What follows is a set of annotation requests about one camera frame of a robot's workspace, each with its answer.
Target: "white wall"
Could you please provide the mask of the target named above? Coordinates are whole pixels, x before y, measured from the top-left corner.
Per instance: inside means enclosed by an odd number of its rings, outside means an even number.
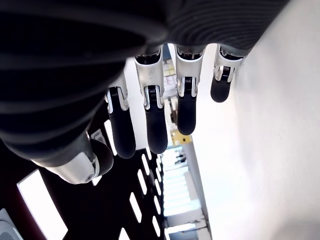
[[[320,239],[320,2],[274,23],[224,103],[210,97],[216,45],[204,56],[192,136],[212,239]]]

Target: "black fingertip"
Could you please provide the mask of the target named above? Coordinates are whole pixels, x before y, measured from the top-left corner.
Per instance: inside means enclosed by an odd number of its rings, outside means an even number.
[[[162,154],[168,146],[165,108],[146,110],[145,118],[149,148],[155,154]]]
[[[114,109],[109,117],[117,154],[123,159],[131,158],[136,151],[136,140],[129,109]]]
[[[230,85],[231,83],[227,82],[226,80],[217,81],[215,77],[213,77],[210,91],[213,101],[217,103],[223,103],[225,100],[227,100],[229,96]]]
[[[177,127],[181,134],[190,135],[196,128],[196,102],[197,97],[185,94],[178,95]]]
[[[102,142],[90,139],[92,151],[96,155],[99,162],[99,176],[106,174],[114,165],[114,156],[110,149]]]

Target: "black rubber finger pad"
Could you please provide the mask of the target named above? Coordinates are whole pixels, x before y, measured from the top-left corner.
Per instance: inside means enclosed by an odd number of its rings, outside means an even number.
[[[136,140],[129,109],[114,109],[109,117],[117,154],[123,159],[131,158],[136,151]]]
[[[229,96],[230,85],[230,82],[225,80],[217,81],[215,77],[213,77],[210,91],[211,98],[217,103],[222,103],[227,100]]]
[[[190,135],[196,128],[196,97],[178,96],[177,127],[181,134]]]
[[[145,111],[146,133],[150,150],[162,154],[168,146],[165,108]]]

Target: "fluorescent light panel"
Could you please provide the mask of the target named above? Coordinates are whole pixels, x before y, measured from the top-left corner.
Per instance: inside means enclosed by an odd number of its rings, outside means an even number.
[[[113,155],[116,156],[117,155],[117,150],[116,150],[115,143],[114,143],[114,135],[112,133],[110,120],[107,120],[104,123],[104,127],[105,127],[105,130],[106,130],[106,134],[108,135],[108,139],[109,139],[109,142],[110,142],[110,145],[111,145],[111,149],[112,149]]]
[[[158,212],[158,214],[160,214],[161,208],[160,208],[160,204],[159,204],[157,196],[154,196],[154,205],[155,205],[156,211]]]
[[[68,229],[37,169],[17,184],[22,198],[47,240],[62,240]]]
[[[161,189],[160,189],[160,185],[159,185],[158,180],[157,179],[154,180],[154,183],[155,183],[155,188],[156,188],[156,190],[158,192],[158,195],[160,196],[161,195]]]
[[[156,169],[155,169],[155,172],[156,172],[156,175],[157,175],[157,177],[158,177],[158,179],[159,179],[159,182],[161,183],[161,182],[162,182],[162,179],[161,179],[161,175],[160,175],[159,169],[156,168]]]
[[[152,159],[152,155],[151,155],[151,152],[150,152],[150,148],[147,146],[145,149],[146,149],[146,153],[148,154],[149,160],[151,160]]]
[[[130,238],[124,228],[121,228],[119,240],[130,240]]]
[[[160,237],[160,227],[155,216],[153,216],[152,218],[152,224],[153,224],[156,235]]]
[[[168,229],[167,229],[167,228],[164,229],[164,236],[165,236],[165,240],[170,240],[170,237],[169,237],[169,233],[168,233]]]
[[[144,167],[145,173],[149,176],[150,169],[149,169],[149,166],[148,166],[148,163],[147,163],[146,156],[144,154],[142,154],[141,159],[142,159],[142,163],[143,163],[143,167]]]
[[[138,223],[141,223],[142,214],[141,214],[137,199],[135,197],[135,194],[133,192],[131,192],[129,200],[130,200],[130,204],[133,209],[133,212],[135,214],[135,217],[138,220]]]
[[[92,179],[93,186],[96,186],[101,178],[102,178],[102,175],[101,176],[97,176],[94,179]]]
[[[139,179],[139,182],[140,182],[140,186],[141,186],[143,195],[146,195],[147,194],[147,186],[146,186],[146,182],[145,182],[144,176],[142,175],[141,169],[139,169],[139,171],[138,171],[138,179]]]
[[[187,224],[183,224],[183,225],[168,227],[167,232],[168,232],[168,234],[174,234],[174,233],[178,233],[178,232],[182,232],[182,231],[191,230],[191,229],[194,229],[195,227],[196,227],[196,225],[194,223],[187,223]]]

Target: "robotic hand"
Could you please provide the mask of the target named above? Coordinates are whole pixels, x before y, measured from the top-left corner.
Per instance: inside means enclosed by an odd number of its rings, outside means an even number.
[[[123,72],[134,56],[148,145],[163,153],[163,44],[175,45],[177,127],[189,135],[196,127],[206,46],[218,43],[210,94],[222,103],[242,61],[288,1],[5,0],[0,138],[18,156],[71,184],[107,173],[113,155],[87,131],[105,100],[118,155],[129,159],[135,153]]]

